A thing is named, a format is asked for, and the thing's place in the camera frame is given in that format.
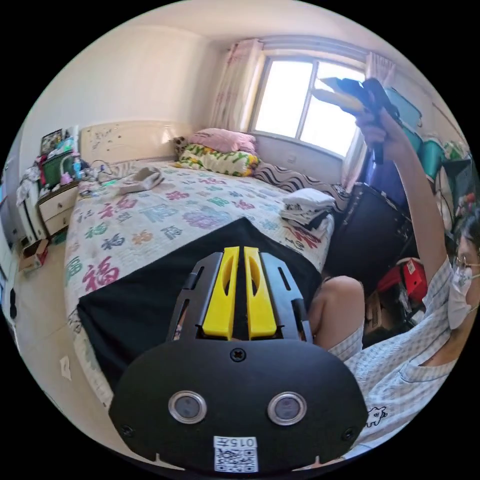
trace pink floral curtain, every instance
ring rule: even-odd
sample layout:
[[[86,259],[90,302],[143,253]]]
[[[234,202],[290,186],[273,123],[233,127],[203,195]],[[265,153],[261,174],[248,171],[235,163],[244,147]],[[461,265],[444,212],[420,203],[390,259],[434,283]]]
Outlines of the pink floral curtain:
[[[366,58],[365,78],[375,78],[384,88],[391,87],[395,78],[395,64],[388,58],[370,52]],[[347,192],[352,191],[358,180],[366,156],[367,146],[362,133],[357,128],[342,164],[341,185]]]
[[[263,44],[255,38],[231,47],[213,107],[210,123],[213,128],[234,132],[247,129],[246,107],[262,49]]]

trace glasses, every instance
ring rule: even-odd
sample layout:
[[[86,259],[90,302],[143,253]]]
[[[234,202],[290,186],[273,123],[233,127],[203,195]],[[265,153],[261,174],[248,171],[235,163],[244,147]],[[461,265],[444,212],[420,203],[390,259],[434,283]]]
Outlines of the glasses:
[[[468,263],[465,255],[457,255],[453,260],[453,266],[463,272],[467,267],[480,267],[480,263]]]

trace pink pillow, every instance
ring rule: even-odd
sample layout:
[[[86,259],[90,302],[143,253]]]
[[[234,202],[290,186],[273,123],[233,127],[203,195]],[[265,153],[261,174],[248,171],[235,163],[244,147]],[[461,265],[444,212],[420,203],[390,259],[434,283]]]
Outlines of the pink pillow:
[[[200,144],[224,154],[240,151],[257,155],[254,145],[255,137],[238,131],[206,128],[193,134],[188,142],[190,144]]]

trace window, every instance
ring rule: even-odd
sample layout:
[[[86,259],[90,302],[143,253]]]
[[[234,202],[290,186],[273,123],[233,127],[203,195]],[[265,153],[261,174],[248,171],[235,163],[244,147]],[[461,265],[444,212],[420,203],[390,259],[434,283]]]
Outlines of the window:
[[[345,157],[354,137],[355,118],[312,96],[312,89],[331,90],[320,81],[327,77],[365,80],[363,72],[337,63],[269,59],[252,130],[297,139]]]

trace label sticker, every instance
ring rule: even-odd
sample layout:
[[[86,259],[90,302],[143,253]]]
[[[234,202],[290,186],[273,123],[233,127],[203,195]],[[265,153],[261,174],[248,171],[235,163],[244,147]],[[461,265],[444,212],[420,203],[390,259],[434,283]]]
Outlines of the label sticker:
[[[410,275],[412,275],[413,272],[415,271],[415,265],[414,265],[414,263],[410,260],[410,261],[406,264],[406,267],[407,267],[407,269],[408,269],[408,273],[409,273]]]
[[[255,473],[259,471],[257,439],[254,436],[214,436],[215,471]]]

